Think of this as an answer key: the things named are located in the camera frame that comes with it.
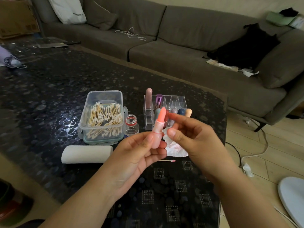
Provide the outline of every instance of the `tissue on floor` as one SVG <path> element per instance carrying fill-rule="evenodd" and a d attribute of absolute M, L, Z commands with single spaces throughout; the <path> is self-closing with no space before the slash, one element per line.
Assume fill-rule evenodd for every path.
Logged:
<path fill-rule="evenodd" d="M 167 135 L 167 130 L 170 129 L 171 126 L 166 127 L 165 129 L 163 129 L 164 132 L 164 140 L 167 143 L 167 156 L 170 157 L 187 157 L 188 153 L 180 146 L 178 145 L 176 142 L 172 141 L 168 135 Z"/>

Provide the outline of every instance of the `pebble pattern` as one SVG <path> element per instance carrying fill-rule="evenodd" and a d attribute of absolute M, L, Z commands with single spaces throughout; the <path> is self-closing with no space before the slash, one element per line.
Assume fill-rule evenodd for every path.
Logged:
<path fill-rule="evenodd" d="M 28 68 L 0 68 L 0 150 L 58 201 L 67 200 L 100 167 L 61 163 L 67 145 L 85 145 L 77 127 L 89 91 L 123 92 L 124 106 L 137 116 L 140 132 L 147 88 L 154 94 L 184 95 L 192 117 L 212 126 L 225 142 L 223 95 L 71 48 L 36 46 L 50 42 L 58 39 L 2 45 Z M 217 227 L 218 218 L 213 185 L 184 157 L 148 167 L 111 208 L 104 227 Z"/>

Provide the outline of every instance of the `sofa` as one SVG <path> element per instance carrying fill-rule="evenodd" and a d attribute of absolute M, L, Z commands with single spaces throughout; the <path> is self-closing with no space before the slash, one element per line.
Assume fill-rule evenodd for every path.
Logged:
<path fill-rule="evenodd" d="M 32 0 L 44 36 L 81 41 L 82 46 L 228 95 L 228 109 L 273 125 L 304 100 L 304 32 L 274 26 L 263 19 L 192 7 L 165 6 L 146 0 L 102 0 L 118 15 L 110 30 L 59 21 L 48 0 Z M 83 9 L 84 0 L 80 0 Z M 259 23 L 279 41 L 259 63 L 258 75 L 206 63 L 207 52 L 246 33 Z M 135 33 L 146 41 L 116 30 Z"/>

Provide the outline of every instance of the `clear bottle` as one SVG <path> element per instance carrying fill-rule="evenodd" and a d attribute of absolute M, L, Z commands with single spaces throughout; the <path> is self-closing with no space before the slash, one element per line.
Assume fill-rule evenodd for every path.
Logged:
<path fill-rule="evenodd" d="M 134 114 L 129 114 L 126 117 L 124 126 L 124 138 L 130 137 L 133 134 L 137 134 L 139 132 L 139 125 L 137 123 L 137 118 Z"/>

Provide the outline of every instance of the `beige wall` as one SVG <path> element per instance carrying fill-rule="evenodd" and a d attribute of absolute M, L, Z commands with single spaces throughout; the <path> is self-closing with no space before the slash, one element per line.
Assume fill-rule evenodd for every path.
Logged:
<path fill-rule="evenodd" d="M 190 6 L 261 18 L 269 11 L 293 7 L 304 13 L 304 0 L 150 0 L 166 5 Z"/>

